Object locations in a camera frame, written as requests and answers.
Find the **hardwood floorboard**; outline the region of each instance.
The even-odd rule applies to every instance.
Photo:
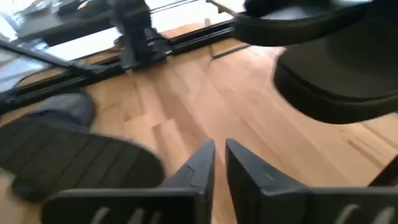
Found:
[[[203,26],[167,32],[175,36]],[[241,44],[215,44],[223,51]],[[86,90],[96,101],[93,131],[147,147],[172,175],[206,139],[216,143],[213,223],[234,224],[225,174],[226,138],[235,138],[268,163],[308,185],[365,186],[398,152],[398,115],[357,124],[325,124],[304,116],[272,84],[283,48],[250,47],[211,61],[208,48],[170,57],[140,72],[127,72]],[[85,59],[93,63],[109,57]],[[5,114],[1,124],[32,106]],[[7,224],[36,224],[39,206],[7,192],[12,177],[0,176],[0,216]]]

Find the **black metal frame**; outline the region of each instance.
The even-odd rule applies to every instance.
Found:
[[[231,21],[221,22],[171,38],[171,55],[184,54],[208,44],[230,38],[232,31],[230,23]],[[67,70],[65,73],[55,77],[46,78],[26,86],[15,87],[0,93],[0,114],[36,103],[71,89],[82,88],[121,75],[125,72],[121,67],[119,57],[109,58],[94,65],[84,65],[73,61],[67,62],[42,52],[33,52],[4,41],[0,41],[0,48]]]

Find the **wooden floor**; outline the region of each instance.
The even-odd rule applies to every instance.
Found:
[[[172,30],[168,35],[197,26]],[[215,48],[236,44],[227,40]],[[98,105],[93,130],[145,144],[163,159],[168,175],[204,140],[214,139],[213,223],[235,223],[224,168],[226,138],[235,138],[305,184],[367,185],[397,154],[398,116],[331,125],[300,114],[272,86],[274,60],[281,50],[250,47],[211,62],[204,48],[169,58],[167,63],[142,72],[89,86],[87,90]],[[6,114],[2,122],[28,110]],[[11,179],[5,172],[0,178],[3,222],[40,223],[39,205],[18,202],[9,195]]]

